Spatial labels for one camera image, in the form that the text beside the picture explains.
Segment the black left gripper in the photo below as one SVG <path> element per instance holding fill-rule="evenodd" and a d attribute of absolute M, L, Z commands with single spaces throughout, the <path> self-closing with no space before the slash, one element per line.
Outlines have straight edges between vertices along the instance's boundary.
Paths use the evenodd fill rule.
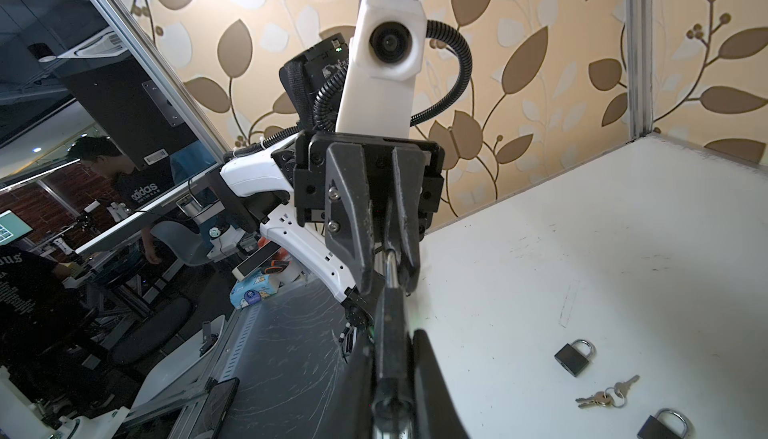
<path fill-rule="evenodd" d="M 392 147 L 399 144 L 415 148 L 398 146 L 391 159 Z M 386 187 L 394 178 L 390 243 L 399 285 L 412 294 L 421 268 L 419 236 L 439 209 L 444 160 L 444 149 L 431 141 L 302 132 L 292 173 L 297 220 L 300 225 L 319 223 L 325 210 L 326 219 L 338 225 L 326 245 L 367 294 L 375 275 L 373 217 L 384 217 Z"/>

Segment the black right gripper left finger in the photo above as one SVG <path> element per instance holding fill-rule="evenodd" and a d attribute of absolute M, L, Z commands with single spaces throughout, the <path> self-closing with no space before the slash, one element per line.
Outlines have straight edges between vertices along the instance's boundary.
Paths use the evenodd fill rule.
<path fill-rule="evenodd" d="M 367 439 L 373 435 L 374 347 L 359 335 L 344 376 L 320 424 L 321 438 Z"/>

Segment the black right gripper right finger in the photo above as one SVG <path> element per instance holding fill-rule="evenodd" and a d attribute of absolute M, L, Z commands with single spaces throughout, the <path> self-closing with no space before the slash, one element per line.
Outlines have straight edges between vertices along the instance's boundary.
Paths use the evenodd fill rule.
<path fill-rule="evenodd" d="M 412 342 L 416 438 L 468 439 L 426 331 Z"/>

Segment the black padlock with key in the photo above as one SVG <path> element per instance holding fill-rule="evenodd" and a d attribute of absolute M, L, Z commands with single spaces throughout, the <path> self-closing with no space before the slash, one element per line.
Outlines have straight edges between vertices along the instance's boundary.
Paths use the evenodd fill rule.
<path fill-rule="evenodd" d="M 578 377 L 590 364 L 596 353 L 594 344 L 586 339 L 566 343 L 554 354 L 555 361 L 573 377 Z"/>

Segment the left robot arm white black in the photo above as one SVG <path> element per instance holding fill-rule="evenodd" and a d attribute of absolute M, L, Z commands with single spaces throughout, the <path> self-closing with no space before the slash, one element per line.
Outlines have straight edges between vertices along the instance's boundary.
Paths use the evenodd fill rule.
<path fill-rule="evenodd" d="M 379 252 L 394 255 L 399 289 L 417 289 L 445 152 L 433 141 L 338 132 L 347 77 L 338 34 L 288 61 L 279 78 L 298 124 L 229 152 L 211 186 L 242 228 L 287 250 L 365 327 L 385 284 L 374 266 Z"/>

